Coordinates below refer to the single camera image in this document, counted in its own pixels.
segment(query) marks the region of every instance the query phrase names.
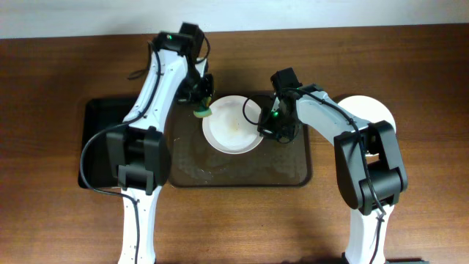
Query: brown wooden surface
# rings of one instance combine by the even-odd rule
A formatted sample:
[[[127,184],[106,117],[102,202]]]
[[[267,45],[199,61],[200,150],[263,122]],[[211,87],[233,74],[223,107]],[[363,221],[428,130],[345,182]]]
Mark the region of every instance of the brown wooden surface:
[[[333,98],[368,95],[394,114],[409,188],[387,258],[469,260],[469,25],[208,34],[217,89],[269,90],[294,67]],[[84,105],[138,94],[147,35],[0,40],[0,263],[115,263],[122,201],[80,189]],[[281,263],[339,257],[349,209],[333,148],[311,133],[304,188],[177,189],[158,200],[161,263]]]

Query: wood grain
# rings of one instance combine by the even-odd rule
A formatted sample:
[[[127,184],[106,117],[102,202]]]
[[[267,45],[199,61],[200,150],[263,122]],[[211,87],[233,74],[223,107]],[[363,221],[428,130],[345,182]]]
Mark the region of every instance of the wood grain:
[[[331,97],[368,95],[394,114],[409,188],[388,259],[469,259],[469,25],[208,34],[216,89],[270,90],[294,67]],[[148,35],[0,40],[0,263],[115,263],[122,201],[80,189],[84,105],[138,94]],[[311,132],[303,188],[182,190],[158,201],[159,263],[294,263],[339,257],[349,210],[333,148]]]

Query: rectangular tray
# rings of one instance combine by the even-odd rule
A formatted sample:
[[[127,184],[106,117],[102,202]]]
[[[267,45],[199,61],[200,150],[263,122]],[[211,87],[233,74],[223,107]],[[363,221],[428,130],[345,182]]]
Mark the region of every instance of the rectangular tray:
[[[121,123],[135,100],[104,98],[89,101],[83,145],[98,131]],[[268,103],[268,98],[254,98],[254,101],[262,107]],[[248,153],[230,155],[210,146],[202,133],[202,119],[194,117],[192,106],[173,105],[165,137],[172,157],[169,182],[175,187],[304,186],[312,178],[306,127],[289,144],[264,139]],[[111,175],[104,136],[89,148],[84,165],[86,178],[92,186],[117,186],[117,179]],[[84,188],[80,177],[78,183]]]

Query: robotic arm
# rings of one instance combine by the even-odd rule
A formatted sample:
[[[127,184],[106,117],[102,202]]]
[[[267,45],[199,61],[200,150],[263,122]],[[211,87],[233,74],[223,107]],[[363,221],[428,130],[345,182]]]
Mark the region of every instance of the robotic arm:
[[[150,43],[149,72],[139,98],[124,119],[128,125],[106,134],[112,175],[118,180],[122,194],[135,202],[124,199],[124,236],[119,264],[155,262],[156,202],[171,168],[171,156],[163,135],[166,118],[173,102],[195,104],[210,114],[208,103],[213,96],[213,79],[205,74],[207,57],[197,59],[204,39],[198,26],[187,23],[178,33],[161,32]],[[399,194],[407,188],[407,175],[392,126],[387,122],[371,124],[353,116],[337,106],[317,85],[299,83],[291,68],[277,72],[271,81],[276,91],[275,100],[272,106],[262,109],[258,131],[268,139],[293,139],[295,127],[304,123],[319,131],[334,146],[337,183],[352,210],[350,242],[344,261],[362,264],[370,263],[373,258],[373,263],[384,263],[388,217],[399,201]],[[357,147],[357,133],[368,152],[379,153],[380,160],[367,164],[366,168],[361,160],[362,147]],[[375,193],[365,178],[365,169],[369,171]],[[377,225],[380,211],[374,195],[384,204],[383,210],[387,213],[381,225]],[[379,245],[377,250],[374,250],[375,245]]]

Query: white background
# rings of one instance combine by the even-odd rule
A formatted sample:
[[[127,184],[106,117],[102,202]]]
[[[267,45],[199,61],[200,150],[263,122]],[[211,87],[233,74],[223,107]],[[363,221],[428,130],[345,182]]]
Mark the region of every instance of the white background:
[[[469,0],[0,0],[0,37],[469,22]]]

